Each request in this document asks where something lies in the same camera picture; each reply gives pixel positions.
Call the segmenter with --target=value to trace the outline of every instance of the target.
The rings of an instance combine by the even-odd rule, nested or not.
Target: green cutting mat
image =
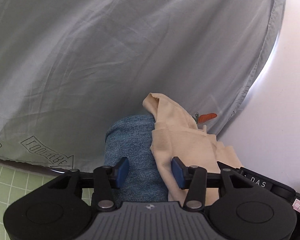
[[[0,240],[10,240],[2,222],[7,207],[53,178],[0,164]],[[83,189],[82,199],[88,205],[91,203],[92,193],[93,189]]]

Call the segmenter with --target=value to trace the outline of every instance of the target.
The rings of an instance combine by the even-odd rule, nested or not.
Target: arrow drawing
[[[54,168],[70,168],[73,167],[73,155],[70,157],[58,153],[44,146],[36,137],[31,136],[30,138],[21,142],[21,144],[32,154],[37,154],[45,157]]]

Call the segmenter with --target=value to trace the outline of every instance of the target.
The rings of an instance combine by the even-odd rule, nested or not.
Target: beige cloth
[[[198,165],[213,173],[220,173],[217,161],[234,168],[242,166],[232,146],[225,147],[215,135],[207,134],[206,126],[199,130],[192,116],[167,96],[150,93],[143,106],[156,121],[151,151],[169,190],[169,201],[179,201],[183,205],[187,194],[187,190],[179,189],[171,171],[171,160],[175,156],[186,166]],[[218,198],[218,189],[209,188],[205,204],[211,205]]]

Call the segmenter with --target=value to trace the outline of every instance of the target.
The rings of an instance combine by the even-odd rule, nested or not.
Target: carrot print
[[[195,117],[193,117],[193,119],[195,120],[195,122],[197,124],[202,124],[204,122],[207,122],[213,118],[216,118],[217,114],[211,113],[211,114],[202,114],[199,116],[198,113],[195,114]]]

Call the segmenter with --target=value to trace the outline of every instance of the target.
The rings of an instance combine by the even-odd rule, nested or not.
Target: round black pad
[[[237,207],[237,216],[249,223],[265,223],[274,215],[274,211],[268,204],[249,201]]]
[[[209,218],[221,234],[236,240],[289,239],[297,223],[288,202],[257,187],[226,193],[211,206]]]
[[[36,224],[56,222],[62,215],[62,206],[55,203],[37,203],[29,207],[27,211],[27,218]]]
[[[48,192],[34,191],[8,207],[3,223],[11,239],[70,240],[87,228],[91,211],[83,200],[66,190]]]

